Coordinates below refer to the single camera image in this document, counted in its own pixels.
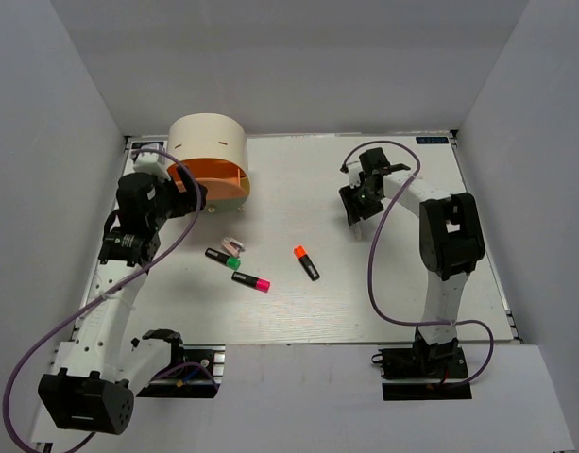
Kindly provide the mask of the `orange cap black highlighter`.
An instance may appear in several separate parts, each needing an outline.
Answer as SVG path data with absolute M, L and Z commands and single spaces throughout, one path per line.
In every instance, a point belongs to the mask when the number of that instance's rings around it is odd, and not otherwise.
M 308 253 L 304 249 L 303 246 L 298 246 L 294 249 L 294 255 L 298 259 L 300 265 L 308 275 L 311 281 L 317 281 L 320 279 L 320 274 L 318 273 L 317 269 L 315 268 L 314 263 L 310 259 Z

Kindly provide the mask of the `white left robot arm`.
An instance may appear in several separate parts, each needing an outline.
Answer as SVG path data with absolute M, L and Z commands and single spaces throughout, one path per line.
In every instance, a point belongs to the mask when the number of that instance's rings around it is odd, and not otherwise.
M 121 434 L 135 397 L 151 379 L 159 373 L 174 377 L 185 368 L 181 336 L 170 329 L 149 330 L 129 353 L 121 353 L 135 299 L 161 245 L 162 226 L 206 205 L 206 187 L 185 172 L 179 177 L 181 187 L 170 176 L 144 172 L 118 181 L 117 208 L 107 218 L 98 255 L 94 293 L 102 301 L 84 314 L 59 371 L 43 375 L 38 387 L 57 428 Z

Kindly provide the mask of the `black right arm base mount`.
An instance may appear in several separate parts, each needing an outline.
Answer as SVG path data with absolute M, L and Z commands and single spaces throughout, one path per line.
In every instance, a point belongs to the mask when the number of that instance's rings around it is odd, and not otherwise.
M 449 359 L 443 359 L 424 371 L 416 361 L 412 348 L 379 349 L 371 356 L 371 363 L 381 371 L 383 400 L 406 401 L 457 401 L 471 400 L 468 365 L 461 347 Z

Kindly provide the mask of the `green cap black highlighter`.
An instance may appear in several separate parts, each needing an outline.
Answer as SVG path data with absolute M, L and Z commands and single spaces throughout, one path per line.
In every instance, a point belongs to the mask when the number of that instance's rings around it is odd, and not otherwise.
M 204 255 L 207 258 L 232 269 L 233 271 L 236 271 L 241 265 L 241 262 L 238 258 L 235 258 L 231 255 L 228 255 L 226 253 L 223 253 L 210 247 L 205 250 Z

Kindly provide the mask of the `cream round drawer organizer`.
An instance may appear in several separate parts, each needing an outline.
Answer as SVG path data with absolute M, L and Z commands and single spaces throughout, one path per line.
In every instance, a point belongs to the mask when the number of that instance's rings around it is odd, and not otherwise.
M 166 151 L 207 189 L 209 213 L 244 206 L 250 194 L 247 137 L 235 120 L 217 113 L 183 116 L 169 129 Z

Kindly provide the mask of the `pale yellow cap white marker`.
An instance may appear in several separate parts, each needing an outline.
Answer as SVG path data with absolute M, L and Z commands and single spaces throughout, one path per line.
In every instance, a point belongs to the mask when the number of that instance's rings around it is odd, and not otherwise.
M 353 226 L 353 232 L 354 232 L 355 239 L 356 239 L 357 241 L 361 241 L 361 240 L 363 239 L 362 229 L 361 229 L 361 223 L 360 223 L 360 222 L 356 223 L 356 224 Z

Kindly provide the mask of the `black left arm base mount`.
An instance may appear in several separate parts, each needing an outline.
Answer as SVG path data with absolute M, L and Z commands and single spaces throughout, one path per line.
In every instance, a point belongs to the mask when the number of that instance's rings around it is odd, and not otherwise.
M 168 377 L 154 380 L 142 389 L 140 398 L 213 399 L 221 386 L 224 374 L 226 347 L 224 345 L 185 345 L 179 364 L 185 365 Z

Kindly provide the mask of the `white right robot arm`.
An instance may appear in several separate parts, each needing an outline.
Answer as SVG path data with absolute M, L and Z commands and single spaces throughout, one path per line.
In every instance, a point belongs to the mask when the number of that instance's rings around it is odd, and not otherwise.
M 414 327 L 413 363 L 424 376 L 444 369 L 457 348 L 456 327 L 461 298 L 469 276 L 485 255 L 485 243 L 474 196 L 449 193 L 418 176 L 416 168 L 392 164 L 380 148 L 368 149 L 357 162 L 342 164 L 349 184 L 339 190 L 348 224 L 356 227 L 378 213 L 383 215 L 375 231 L 367 264 L 367 290 L 373 299 L 373 263 L 378 240 L 389 212 L 401 205 L 418 218 L 418 250 L 428 271 L 424 312 L 419 322 L 380 316 L 388 322 Z

